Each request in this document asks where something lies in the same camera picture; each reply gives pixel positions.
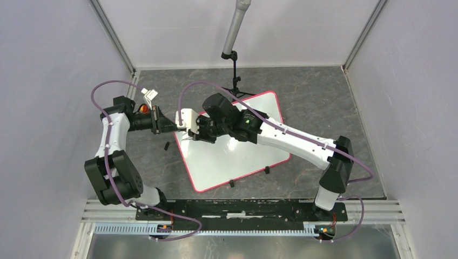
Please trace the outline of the whiteboard with pink frame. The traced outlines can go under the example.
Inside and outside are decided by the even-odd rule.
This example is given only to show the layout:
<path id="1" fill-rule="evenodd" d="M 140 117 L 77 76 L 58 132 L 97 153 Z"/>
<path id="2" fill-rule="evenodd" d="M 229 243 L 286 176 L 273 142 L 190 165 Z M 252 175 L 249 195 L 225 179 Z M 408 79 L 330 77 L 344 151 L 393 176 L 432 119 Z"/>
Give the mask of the whiteboard with pink frame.
<path id="1" fill-rule="evenodd" d="M 188 136 L 186 132 L 175 132 L 192 187 L 198 193 L 263 171 L 266 166 L 276 166 L 291 157 L 287 151 L 240 142 L 228 135 L 218 137 L 215 144 L 182 141 L 185 136 Z"/>

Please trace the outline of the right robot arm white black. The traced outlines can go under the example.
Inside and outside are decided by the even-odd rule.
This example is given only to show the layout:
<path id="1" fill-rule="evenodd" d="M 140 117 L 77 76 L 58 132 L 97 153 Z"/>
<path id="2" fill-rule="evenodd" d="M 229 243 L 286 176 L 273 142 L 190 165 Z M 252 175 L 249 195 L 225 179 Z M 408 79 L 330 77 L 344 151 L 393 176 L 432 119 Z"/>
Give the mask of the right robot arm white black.
<path id="1" fill-rule="evenodd" d="M 213 94 L 203 103 L 205 116 L 181 108 L 177 123 L 195 141 L 213 144 L 219 137 L 228 135 L 239 142 L 280 149 L 322 169 L 312 214 L 318 220 L 328 219 L 339 196 L 346 191 L 353 169 L 351 141 L 343 136 L 333 140 L 310 135 L 287 127 L 247 104 L 242 106 L 239 109 L 222 94 Z"/>

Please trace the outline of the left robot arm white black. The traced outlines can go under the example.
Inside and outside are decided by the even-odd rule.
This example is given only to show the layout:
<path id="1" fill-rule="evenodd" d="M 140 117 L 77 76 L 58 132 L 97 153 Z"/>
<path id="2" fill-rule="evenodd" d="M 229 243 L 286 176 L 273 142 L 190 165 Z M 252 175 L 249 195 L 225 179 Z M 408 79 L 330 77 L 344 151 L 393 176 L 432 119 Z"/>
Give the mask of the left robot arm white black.
<path id="1" fill-rule="evenodd" d="M 144 185 L 133 162 L 127 155 L 128 132 L 150 130 L 153 134 L 177 131 L 177 126 L 163 115 L 158 106 L 151 110 L 142 104 L 135 110 L 135 102 L 120 96 L 113 106 L 100 115 L 103 134 L 99 150 L 93 159 L 84 164 L 99 202 L 107 205 L 128 205 L 145 208 L 157 220 L 165 219 L 170 212 L 164 193 L 158 188 Z"/>

